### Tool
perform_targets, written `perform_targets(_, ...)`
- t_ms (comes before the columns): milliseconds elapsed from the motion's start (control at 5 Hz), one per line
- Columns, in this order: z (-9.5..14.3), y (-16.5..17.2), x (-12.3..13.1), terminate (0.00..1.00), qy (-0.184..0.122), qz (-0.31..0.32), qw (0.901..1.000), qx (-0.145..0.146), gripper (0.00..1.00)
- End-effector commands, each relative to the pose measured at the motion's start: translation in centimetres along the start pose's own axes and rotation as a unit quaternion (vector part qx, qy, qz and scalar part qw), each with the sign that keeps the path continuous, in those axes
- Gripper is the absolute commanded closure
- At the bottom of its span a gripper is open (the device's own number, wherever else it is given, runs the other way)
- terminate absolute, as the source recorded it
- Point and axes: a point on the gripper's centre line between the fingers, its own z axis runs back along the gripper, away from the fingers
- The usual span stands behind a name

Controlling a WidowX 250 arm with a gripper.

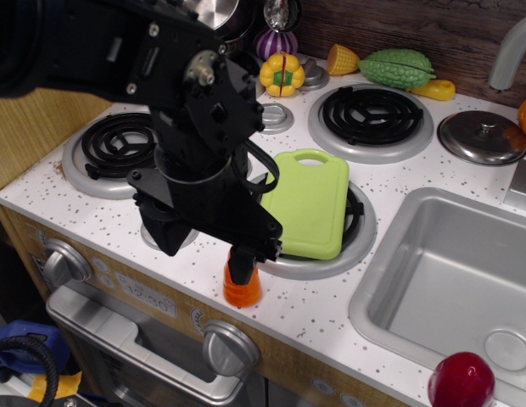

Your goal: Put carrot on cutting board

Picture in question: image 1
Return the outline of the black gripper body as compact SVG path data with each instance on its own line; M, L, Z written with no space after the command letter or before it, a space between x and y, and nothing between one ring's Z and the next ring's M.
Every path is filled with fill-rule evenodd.
M155 168L133 170L127 180L136 190L143 224L162 252L176 255L197 230L244 248L259 262L281 253L283 228L257 200L277 186L280 175L263 150L242 146L202 173L174 163L162 148L155 150L154 162Z

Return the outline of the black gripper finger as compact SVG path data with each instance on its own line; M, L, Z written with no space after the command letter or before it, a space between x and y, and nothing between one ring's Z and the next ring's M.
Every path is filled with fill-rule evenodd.
M233 283L249 283L255 266L255 251L251 247L232 246L228 267Z

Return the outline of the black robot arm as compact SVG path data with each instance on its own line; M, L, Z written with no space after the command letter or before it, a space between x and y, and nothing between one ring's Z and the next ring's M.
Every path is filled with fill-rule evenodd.
M245 285L282 234L248 159L278 168L251 139L264 127L255 84L223 49L173 1L0 1L0 98L45 87L147 106L155 166L127 177L143 224L168 255L191 230L230 243L230 276Z

